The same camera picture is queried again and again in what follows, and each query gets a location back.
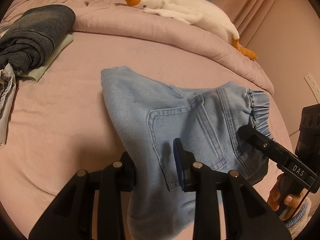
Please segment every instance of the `jeans back pocket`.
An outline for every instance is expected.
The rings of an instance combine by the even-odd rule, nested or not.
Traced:
[[[186,106],[149,111],[147,124],[170,192],[179,187],[173,156],[174,138],[181,138],[185,150],[213,170],[218,171],[227,164],[216,133],[217,127],[208,117],[201,94]]]

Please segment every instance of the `folded dark jeans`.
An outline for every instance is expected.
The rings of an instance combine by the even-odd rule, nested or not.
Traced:
[[[76,15],[53,4],[26,11],[0,39],[0,64],[10,64],[17,75],[37,68],[71,28]]]

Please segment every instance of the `bed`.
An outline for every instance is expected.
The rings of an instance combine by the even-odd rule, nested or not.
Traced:
[[[103,169],[125,151],[105,108],[100,71],[126,65],[139,74],[183,88],[214,88],[234,81],[270,95],[269,127],[292,150],[263,69],[215,35],[195,26],[121,6],[121,0],[14,0],[9,22],[26,10],[63,3],[76,14],[74,41],[38,83],[19,79],[0,149],[0,201],[28,237],[42,212],[79,169]],[[254,188],[267,200],[280,170]],[[123,194],[126,218],[129,194]],[[176,240],[191,239],[192,225]],[[126,228],[127,239],[130,239]]]

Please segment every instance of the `white plush toy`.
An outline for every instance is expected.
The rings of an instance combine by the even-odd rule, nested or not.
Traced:
[[[239,44],[239,33],[229,17],[219,7],[206,0],[125,0],[143,12],[172,18],[209,31],[231,44],[250,59],[256,54]]]

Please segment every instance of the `wall socket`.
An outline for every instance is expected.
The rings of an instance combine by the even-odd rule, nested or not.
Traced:
[[[314,78],[311,76],[310,73],[307,73],[304,76],[304,79],[306,80],[306,82],[308,83],[309,87],[311,88],[311,91],[313,93],[313,95],[315,96],[318,104],[320,103],[320,89],[317,85],[317,83],[315,82]]]

